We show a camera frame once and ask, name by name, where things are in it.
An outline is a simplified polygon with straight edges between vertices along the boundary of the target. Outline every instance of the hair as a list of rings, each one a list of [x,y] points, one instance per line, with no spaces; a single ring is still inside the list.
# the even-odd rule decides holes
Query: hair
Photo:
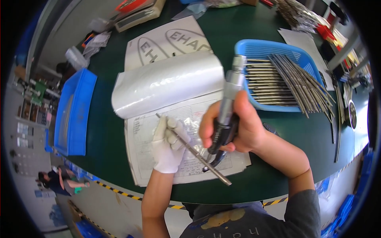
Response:
[[[48,181],[44,178],[44,173],[43,172],[39,172],[38,173],[38,180],[42,183],[42,185],[45,188],[49,188]]]

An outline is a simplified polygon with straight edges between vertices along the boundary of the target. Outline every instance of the hand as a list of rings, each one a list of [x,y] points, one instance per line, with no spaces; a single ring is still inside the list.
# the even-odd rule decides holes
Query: hand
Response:
[[[212,145],[213,120],[218,117],[220,102],[213,103],[209,107],[200,124],[199,135],[205,148],[209,148]],[[220,150],[249,152],[256,147],[260,147],[266,132],[257,111],[248,100],[246,91],[239,91],[237,93],[233,111],[240,118],[238,135],[236,135],[233,142],[222,146]]]
[[[152,154],[156,165],[154,169],[163,174],[176,173],[184,155],[185,147],[177,137],[167,129],[167,126],[174,130],[186,142],[191,138],[186,133],[181,122],[171,117],[162,116],[152,139]]]

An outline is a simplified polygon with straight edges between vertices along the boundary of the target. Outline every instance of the white cotton glove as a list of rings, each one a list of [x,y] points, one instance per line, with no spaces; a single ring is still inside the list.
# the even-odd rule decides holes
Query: white cotton glove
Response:
[[[154,170],[163,174],[176,173],[184,155],[185,146],[167,129],[174,128],[175,132],[186,142],[191,138],[185,131],[182,123],[172,117],[160,117],[159,124],[152,139],[152,154],[156,162]]]

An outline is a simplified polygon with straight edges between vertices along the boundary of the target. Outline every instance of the metal rods in basket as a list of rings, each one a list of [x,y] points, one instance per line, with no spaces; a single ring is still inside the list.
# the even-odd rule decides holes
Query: metal rods in basket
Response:
[[[323,112],[331,122],[332,103],[325,88],[287,55],[271,54],[269,60],[248,59],[246,79],[258,103],[298,106],[303,114]]]

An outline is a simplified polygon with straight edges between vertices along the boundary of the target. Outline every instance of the green workbench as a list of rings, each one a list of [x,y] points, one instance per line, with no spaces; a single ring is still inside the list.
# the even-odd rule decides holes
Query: green workbench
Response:
[[[89,70],[98,76],[87,125],[86,156],[70,156],[69,159],[86,171],[132,191],[144,193],[145,188],[134,185],[128,164],[123,134],[123,119],[113,112],[111,94],[117,74],[124,71],[127,42],[170,19],[184,8],[177,0],[167,0],[159,18],[128,29],[114,31],[107,47],[91,58]],[[197,20],[215,55],[225,71],[231,68],[234,45],[242,39],[261,39],[283,42],[277,32],[289,29],[285,20],[259,3],[256,7],[240,5],[225,9],[208,9]],[[322,40],[316,36],[319,45]],[[323,113],[310,114],[307,119],[301,113],[258,111],[263,122],[270,123],[279,136],[303,149],[307,154],[314,181],[318,182],[347,165],[368,142],[367,101],[363,88],[353,94],[358,120],[355,132],[343,126],[338,163],[334,163],[336,145],[332,144],[331,126]],[[287,179],[256,155],[251,154],[252,165],[239,174],[229,176],[233,183],[227,187],[218,179],[173,186],[171,200],[189,203],[242,203],[264,200],[287,194]]]

